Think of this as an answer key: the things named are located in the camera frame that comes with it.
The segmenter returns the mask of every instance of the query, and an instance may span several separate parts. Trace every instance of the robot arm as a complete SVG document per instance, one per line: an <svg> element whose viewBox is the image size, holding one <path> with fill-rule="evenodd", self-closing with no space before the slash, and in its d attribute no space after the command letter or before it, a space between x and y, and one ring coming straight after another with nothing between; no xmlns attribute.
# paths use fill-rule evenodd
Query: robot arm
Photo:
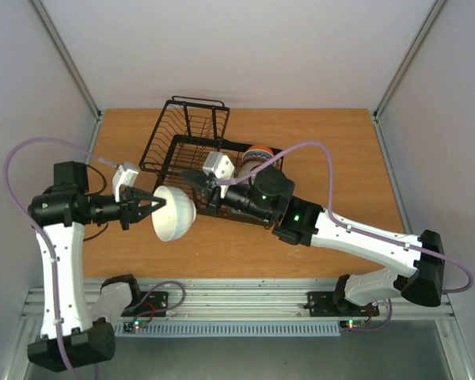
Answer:
<svg viewBox="0 0 475 380"><path fill-rule="evenodd" d="M55 372L64 371L65 365L56 343L56 325L62 328L63 342L73 367L110 360L114 356L113 324L123 310L140 300L140 290L132 275L108 279L101 295L91 310L86 304L83 288L82 246L85 225L101 225L120 221L123 230L131 223L165 206L165 199L130 187L137 169L130 164L118 167L113 178L111 195L87 196L86 165L63 162L54 167L54 184L44 194L36 196L28 212L43 228L55 248L61 320L54 317L56 300L53 299L52 258L44 239L37 234L44 272L44 319L40 340L28 346L32 363Z"/></svg>
<svg viewBox="0 0 475 380"><path fill-rule="evenodd" d="M231 185L223 191L215 178L216 173L221 173L222 162L226 161L225 154L214 152L208 156L203 173L181 174L203 195L207 209L215 215L221 206L227 206L274 226L272 233L286 243L339 249L385 267L366 275L342 275L333 299L339 308L360 308L377 299L396 297L422 306L440 305L443 261L408 248L417 246L443 253L437 233L426 230L420 236L399 234L332 214L348 227L338 226L321 205L295 197L294 182L271 166L257 173L252 180ZM368 237L358 233L357 229L403 244Z"/></svg>

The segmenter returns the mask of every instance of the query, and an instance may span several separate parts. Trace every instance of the wooden table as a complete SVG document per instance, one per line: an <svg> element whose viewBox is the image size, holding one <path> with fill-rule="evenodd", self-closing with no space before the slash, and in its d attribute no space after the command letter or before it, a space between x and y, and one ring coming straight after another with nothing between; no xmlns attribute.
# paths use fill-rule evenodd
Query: wooden table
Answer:
<svg viewBox="0 0 475 380"><path fill-rule="evenodd" d="M139 163L153 130L158 109L109 109L95 153L114 162ZM226 139L285 148L319 140L335 165L334 211L355 221L402 231L378 140L365 109L232 109ZM102 167L110 181L111 168ZM327 166L317 148L286 156L283 171L295 184L295 195L326 205ZM155 175L140 173L135 186L152 189ZM99 187L91 177L92 187ZM331 249L282 243L259 226L199 216L177 241L157 239L151 219L121 231L110 223L98 239L85 243L88 277L133 273L155 278L292 278L363 274L379 266ZM87 236L96 232L87 228Z"/></svg>

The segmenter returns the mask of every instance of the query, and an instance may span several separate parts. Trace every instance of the purple cable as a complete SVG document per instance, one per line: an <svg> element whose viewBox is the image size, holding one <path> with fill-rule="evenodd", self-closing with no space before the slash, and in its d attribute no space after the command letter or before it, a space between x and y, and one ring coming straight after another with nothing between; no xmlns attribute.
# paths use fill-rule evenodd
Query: purple cable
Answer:
<svg viewBox="0 0 475 380"><path fill-rule="evenodd" d="M3 164L2 168L2 175L3 175L3 180L7 189L7 192L9 193L10 199L13 201L13 203L17 206L19 211L25 216L32 227L35 229L35 231L43 238L43 240L46 242L47 249L49 250L49 254L52 259L54 259L51 262L51 270L52 270L52 277L53 277L53 303L54 303L54 312L55 312L55 319L59 320L61 318L61 313L60 313L60 296L59 296L59 289L58 289L58 270L57 270L57 261L56 261L56 252L55 248L53 247L53 243L51 242L51 239L46 235L44 230L42 229L41 226L37 224L35 220L30 216L30 214L26 211L26 209L21 205L19 200L16 198L14 195L13 189L10 186L10 181L9 181L9 167L10 167L10 162L12 161L14 155L24 148L27 145L33 144L33 143L58 143L61 145L69 146L73 149L79 150L84 154L87 154L91 158L94 158L98 160L99 162L102 162L103 164L112 166L112 167L117 167L117 164L114 162L108 161L104 158L101 158L97 156L96 154L90 153L86 149L73 144L72 142L68 142L62 139L54 139L54 138L48 138L48 137L38 137L34 139L28 139L22 142L21 144L16 145L8 154L6 157L6 161ZM60 356L62 357L63 364L65 364L65 367L67 370L77 379L77 380L82 380L81 377L79 376L78 372L74 369L72 364L70 363L69 357L67 356L67 351L65 350L65 346L63 345L63 331L62 331L62 326L60 323L56 324L56 341L58 343L58 348L60 351ZM98 365L95 364L95 380L98 380Z"/></svg>
<svg viewBox="0 0 475 380"><path fill-rule="evenodd" d="M143 304L143 302L145 302L148 299L148 297L150 296L151 293L156 291L159 287L164 287L165 285L168 285L168 284L176 285L181 289L181 299L176 305L168 306L168 307L165 307L164 309L155 310L155 313L163 313L164 311L173 310L173 309L176 309L177 307L181 306L184 302L184 299L187 298L187 291L184 289L184 285L182 283L180 283L179 281L168 280L168 281L162 281L161 283L157 283L154 287L152 287L151 289L148 290L148 292L144 295L144 297L142 297L141 301L139 301L138 303L136 303L133 306L130 306L130 307L126 308L124 310L124 312L132 311L136 307L141 306ZM139 313L135 316L135 318L138 318L138 317L141 317L142 315L147 315L147 314L151 314L151 312L150 311L145 311L143 313Z"/></svg>
<svg viewBox="0 0 475 380"><path fill-rule="evenodd" d="M446 289L446 290L444 290L443 293L446 294L446 295L449 294L449 293L461 293L463 291L469 290L473 286L473 273L469 270L469 268L465 264L463 264L459 260L456 260L452 257L447 257L447 256L442 255L442 254L440 254L438 252L435 252L435 251L431 251L430 249L425 249L425 248L422 248L422 247L418 247L416 245L405 246L405 244L401 241L394 240L390 237L385 237L385 236L382 236L382 235L378 235L378 234L375 234L375 233L370 232L370 231L362 230L362 229L354 227L352 225L345 224L345 223L339 221L337 218L335 218L333 216L333 187L334 187L333 160L331 159L331 154L329 153L329 149L327 148L327 146L323 145L322 143L320 143L318 141L305 141L305 142L300 142L299 144L295 144L293 146L289 146L287 149L282 150L276 156L274 156L272 158L269 158L266 162L263 162L262 164L257 166L255 169L250 170L243 177L231 178L229 180L218 180L218 184L219 185L224 185L224 184L232 185L232 184L238 184L242 181L246 181L251 176L254 176L257 173L259 173L261 170L267 168L270 165L273 165L281 157L285 156L286 154L289 154L290 152L293 152L294 150L297 150L299 148L303 148L304 146L318 146L325 153L325 157L327 159L327 166L328 166L328 170L329 170L329 195L328 195L328 201L327 201L327 210L328 210L328 213L329 213L329 218L337 226L343 227L345 229L347 227L350 227L352 231L355 231L358 234L368 236L369 238L374 238L374 239L378 239L378 240L381 240L381 241L385 241L387 243L403 247L404 249L407 249L407 250L408 249L413 249L413 250L416 250L418 252L425 253L427 255L436 257L440 260L448 261L448 262L454 264L455 266L459 267L468 276L468 283L463 287L458 287L456 289Z"/></svg>

